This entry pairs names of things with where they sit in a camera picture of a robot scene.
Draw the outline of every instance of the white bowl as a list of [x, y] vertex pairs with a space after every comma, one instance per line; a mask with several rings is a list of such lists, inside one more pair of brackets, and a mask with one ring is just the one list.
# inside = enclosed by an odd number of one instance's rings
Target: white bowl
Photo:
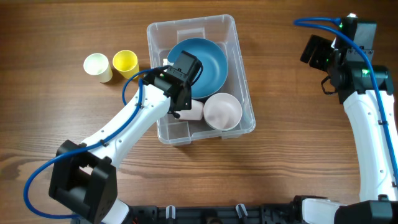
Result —
[[239, 124], [242, 118], [242, 106], [233, 95], [217, 93], [206, 101], [203, 116], [213, 129], [229, 131]]

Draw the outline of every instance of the black wire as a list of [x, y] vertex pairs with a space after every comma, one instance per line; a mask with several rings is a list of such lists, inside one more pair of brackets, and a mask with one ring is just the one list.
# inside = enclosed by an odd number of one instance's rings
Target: black wire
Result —
[[196, 78], [195, 81], [193, 81], [193, 83], [192, 83], [191, 86], [193, 86], [193, 84], [195, 84], [195, 83], [198, 81], [198, 79], [200, 78], [200, 75], [201, 75], [201, 73], [203, 72], [203, 65], [201, 65], [200, 68], [201, 68], [201, 71], [200, 71], [200, 73], [199, 73], [199, 75], [198, 75], [198, 78]]

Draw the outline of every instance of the gray plastic bin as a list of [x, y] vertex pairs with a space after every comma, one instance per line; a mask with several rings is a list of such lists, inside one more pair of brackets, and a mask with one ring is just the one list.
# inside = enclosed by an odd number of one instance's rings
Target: gray plastic bin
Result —
[[155, 22], [147, 28], [150, 66], [162, 66], [170, 50], [179, 42], [201, 37], [218, 44], [228, 60], [228, 77], [220, 93], [234, 95], [242, 105], [241, 122], [230, 131], [218, 131], [205, 120], [182, 121], [167, 114], [157, 121], [157, 134], [164, 144], [190, 144], [194, 140], [222, 137], [236, 138], [256, 127], [253, 108], [244, 72], [241, 49], [234, 18], [230, 15], [210, 16], [179, 21]]

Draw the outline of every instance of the wooden surface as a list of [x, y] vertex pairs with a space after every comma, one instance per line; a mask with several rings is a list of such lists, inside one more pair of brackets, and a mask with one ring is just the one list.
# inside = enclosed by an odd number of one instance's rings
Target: wooden surface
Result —
[[[230, 14], [235, 18], [257, 126], [237, 139], [172, 147], [153, 125], [118, 172], [119, 198], [130, 205], [248, 205], [289, 202], [294, 195], [355, 203], [359, 168], [353, 133], [337, 96], [325, 96], [325, 73], [299, 61], [311, 34], [292, 21], [345, 16], [378, 23], [374, 64], [398, 81], [398, 29], [393, 1], [218, 1], [16, 4], [0, 6], [0, 223], [68, 223], [25, 208], [28, 176], [66, 139], [80, 142], [122, 107], [124, 79], [100, 84], [85, 57], [112, 59], [135, 51], [149, 68], [146, 28], [152, 22]], [[137, 89], [129, 87], [129, 94]], [[32, 203], [68, 213], [48, 197], [51, 170], [36, 178]]]

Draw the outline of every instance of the white cup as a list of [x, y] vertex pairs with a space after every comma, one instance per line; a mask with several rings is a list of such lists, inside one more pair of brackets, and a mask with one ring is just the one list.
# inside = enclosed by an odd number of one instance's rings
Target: white cup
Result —
[[98, 79], [101, 83], [106, 83], [112, 79], [112, 70], [105, 55], [94, 53], [89, 55], [83, 63], [86, 73]]
[[203, 108], [206, 123], [220, 131], [235, 128], [242, 118], [242, 113], [239, 100], [227, 93], [214, 94], [206, 101]]
[[191, 106], [192, 108], [190, 110], [176, 112], [180, 115], [179, 119], [194, 120], [194, 121], [199, 121], [202, 119], [203, 103], [196, 100], [192, 100]]

